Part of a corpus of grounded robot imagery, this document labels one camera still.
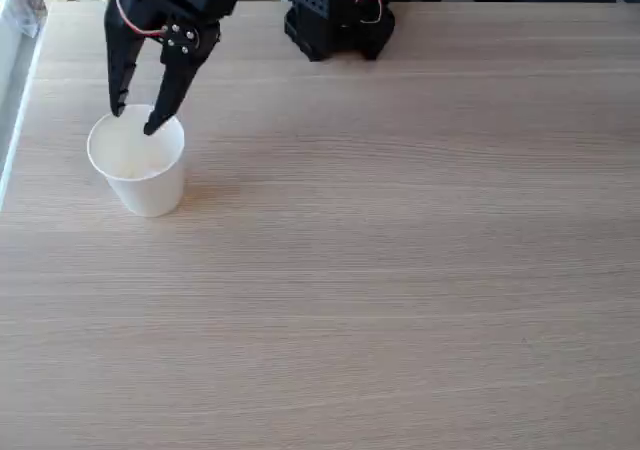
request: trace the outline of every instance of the light wood grain surface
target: light wood grain surface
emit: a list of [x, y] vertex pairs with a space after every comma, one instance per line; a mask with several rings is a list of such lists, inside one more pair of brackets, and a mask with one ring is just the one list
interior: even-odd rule
[[396, 6], [378, 62], [316, 64], [285, 10], [224, 21], [187, 198], [145, 220], [85, 155], [103, 7], [54, 6], [0, 218], [0, 448], [640, 448], [640, 9]]

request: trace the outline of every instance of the robotic arm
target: robotic arm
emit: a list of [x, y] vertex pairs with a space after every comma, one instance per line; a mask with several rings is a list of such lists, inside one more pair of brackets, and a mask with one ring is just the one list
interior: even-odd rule
[[[165, 74], [144, 127], [152, 135], [175, 115], [220, 39], [219, 20], [237, 0], [110, 0], [105, 15], [111, 111], [120, 116], [145, 39], [162, 45]], [[375, 59], [394, 28], [388, 0], [292, 0], [285, 32], [310, 60], [356, 49]]]

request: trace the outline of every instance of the white wire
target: white wire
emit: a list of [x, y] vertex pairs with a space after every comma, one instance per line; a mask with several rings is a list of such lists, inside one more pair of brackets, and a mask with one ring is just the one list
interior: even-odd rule
[[370, 24], [380, 23], [380, 20], [382, 20], [382, 0], [378, 0], [378, 8], [379, 8], [379, 12], [378, 12], [378, 18], [376, 20], [360, 20], [360, 23], [370, 23]]
[[127, 18], [127, 14], [124, 12], [124, 9], [122, 8], [122, 4], [120, 3], [120, 0], [116, 0], [116, 5], [118, 6], [118, 11], [120, 12], [120, 16], [122, 17], [122, 20], [124, 20], [124, 23], [126, 23], [134, 32], [140, 35], [148, 35], [148, 36], [157, 36], [160, 33], [164, 33], [164, 31], [161, 28], [158, 30], [142, 30], [141, 28], [138, 28], [136, 25], [133, 24], [131, 20]]

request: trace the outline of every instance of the paper cup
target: paper cup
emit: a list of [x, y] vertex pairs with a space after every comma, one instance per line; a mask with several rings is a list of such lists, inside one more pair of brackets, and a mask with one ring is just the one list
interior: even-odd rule
[[105, 115], [87, 140], [89, 160], [136, 215], [158, 217], [178, 206], [184, 192], [184, 129], [176, 117], [152, 136], [143, 132], [152, 107], [128, 105]]

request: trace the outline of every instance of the cup rim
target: cup rim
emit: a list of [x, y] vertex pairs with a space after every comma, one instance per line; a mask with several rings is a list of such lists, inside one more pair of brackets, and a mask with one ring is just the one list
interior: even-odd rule
[[[153, 107], [151, 105], [147, 105], [147, 104], [133, 104], [133, 105], [127, 105], [127, 107], [131, 107], [131, 108], [144, 108], [145, 110], [149, 110], [149, 113], [151, 113], [151, 111], [153, 110]], [[119, 182], [144, 182], [146, 180], [152, 180], [156, 177], [159, 177], [161, 175], [164, 175], [165, 173], [167, 173], [169, 170], [171, 170], [175, 165], [178, 164], [178, 162], [180, 161], [180, 159], [182, 158], [182, 154], [184, 153], [184, 146], [185, 146], [185, 139], [184, 139], [184, 127], [182, 126], [182, 123], [180, 122], [180, 120], [178, 120], [178, 117], [176, 117], [175, 115], [173, 117], [171, 117], [169, 120], [167, 120], [166, 123], [169, 123], [172, 120], [175, 120], [175, 122], [178, 124], [178, 127], [180, 128], [180, 131], [182, 132], [182, 146], [180, 147], [180, 151], [178, 152], [178, 155], [175, 159], [173, 159], [171, 161], [171, 163], [169, 165], [167, 165], [165, 168], [163, 168], [161, 171], [147, 176], [147, 177], [140, 177], [140, 178], [123, 178], [123, 177], [116, 177], [114, 175], [110, 175], [107, 172], [105, 172], [104, 170], [102, 170], [98, 164], [95, 162], [95, 160], [93, 159], [93, 155], [91, 155], [91, 139], [93, 138], [94, 132], [96, 131], [96, 129], [100, 126], [100, 124], [108, 119], [108, 118], [116, 118], [112, 113], [107, 113], [106, 115], [103, 115], [102, 118], [100, 118], [100, 120], [98, 120], [93, 127], [91, 128], [91, 131], [89, 132], [89, 136], [87, 137], [87, 156], [89, 157], [89, 161], [91, 162], [91, 165], [93, 166], [93, 168], [95, 168], [99, 173], [101, 173], [105, 178], [108, 178], [109, 180], [115, 180], [115, 181], [119, 181]]]

